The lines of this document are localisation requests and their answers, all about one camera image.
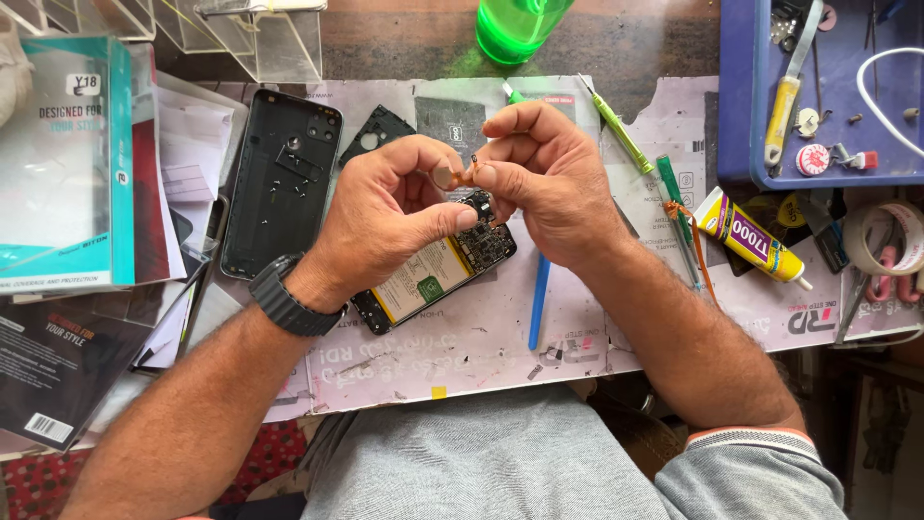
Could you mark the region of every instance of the man's left hand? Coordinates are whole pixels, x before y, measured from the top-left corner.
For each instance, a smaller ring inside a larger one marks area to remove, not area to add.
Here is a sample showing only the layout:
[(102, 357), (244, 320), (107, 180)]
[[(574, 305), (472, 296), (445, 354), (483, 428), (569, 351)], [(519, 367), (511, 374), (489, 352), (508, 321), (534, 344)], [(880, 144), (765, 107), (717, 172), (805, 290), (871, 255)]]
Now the man's left hand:
[(388, 280), (425, 245), (474, 226), (475, 210), (445, 202), (433, 183), (438, 167), (464, 169), (452, 147), (422, 135), (346, 163), (321, 235), (286, 278), (293, 296), (313, 311), (333, 313)]

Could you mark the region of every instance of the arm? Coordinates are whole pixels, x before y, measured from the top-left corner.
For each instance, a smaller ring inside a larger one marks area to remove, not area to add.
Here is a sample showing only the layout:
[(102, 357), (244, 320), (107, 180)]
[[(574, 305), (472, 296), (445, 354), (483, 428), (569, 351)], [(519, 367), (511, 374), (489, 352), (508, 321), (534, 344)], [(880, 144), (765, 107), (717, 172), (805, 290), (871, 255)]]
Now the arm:
[(699, 428), (805, 430), (760, 346), (628, 233), (590, 136), (541, 102), (508, 106), (482, 130), (495, 139), (466, 175), (496, 197), (502, 221), (523, 208), (537, 246), (587, 284), (678, 415)]
[[(443, 203), (422, 171), (462, 169), (441, 142), (413, 136), (350, 161), (321, 236), (284, 280), (331, 314), (386, 281), (422, 248), (475, 224)], [(165, 520), (212, 503), (237, 473), (266, 411), (314, 338), (289, 334), (251, 305), (158, 379), (109, 427), (61, 520)]]

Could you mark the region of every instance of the hand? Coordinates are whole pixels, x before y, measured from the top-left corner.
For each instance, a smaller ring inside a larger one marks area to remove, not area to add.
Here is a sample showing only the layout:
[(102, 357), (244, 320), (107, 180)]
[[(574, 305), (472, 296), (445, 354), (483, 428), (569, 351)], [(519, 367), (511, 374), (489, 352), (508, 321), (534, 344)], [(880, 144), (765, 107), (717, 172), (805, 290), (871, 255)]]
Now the hand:
[(388, 280), (425, 245), (474, 226), (475, 210), (445, 202), (433, 183), (438, 167), (463, 169), (452, 147), (422, 135), (346, 163), (321, 235), (286, 278), (293, 296), (313, 311), (333, 313)]
[(607, 241), (631, 240), (596, 144), (565, 114), (541, 101), (518, 103), (481, 131), (494, 140), (463, 179), (492, 194), (498, 222), (523, 208), (529, 236), (551, 262), (581, 269)]

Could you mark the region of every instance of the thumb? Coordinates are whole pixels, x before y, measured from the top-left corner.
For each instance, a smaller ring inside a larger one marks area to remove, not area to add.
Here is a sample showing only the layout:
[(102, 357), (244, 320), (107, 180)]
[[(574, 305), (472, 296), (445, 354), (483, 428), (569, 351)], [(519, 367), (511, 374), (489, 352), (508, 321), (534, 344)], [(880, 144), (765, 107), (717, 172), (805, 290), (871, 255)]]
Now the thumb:
[(535, 200), (547, 179), (516, 163), (491, 161), (478, 167), (472, 180), (483, 190), (523, 206)]
[(407, 221), (414, 246), (420, 249), (471, 228), (478, 221), (478, 213), (467, 204), (441, 203), (408, 215)]

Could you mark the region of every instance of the black wristwatch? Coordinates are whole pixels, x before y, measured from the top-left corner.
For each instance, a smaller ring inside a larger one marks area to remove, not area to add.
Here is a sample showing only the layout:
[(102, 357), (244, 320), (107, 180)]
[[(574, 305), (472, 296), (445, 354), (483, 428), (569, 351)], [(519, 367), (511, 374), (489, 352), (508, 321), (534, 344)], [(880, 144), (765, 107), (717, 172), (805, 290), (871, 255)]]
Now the black wristwatch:
[(323, 336), (347, 313), (347, 304), (332, 315), (306, 309), (283, 285), (283, 278), (304, 254), (286, 254), (276, 258), (250, 281), (250, 294), (273, 323), (297, 336)]

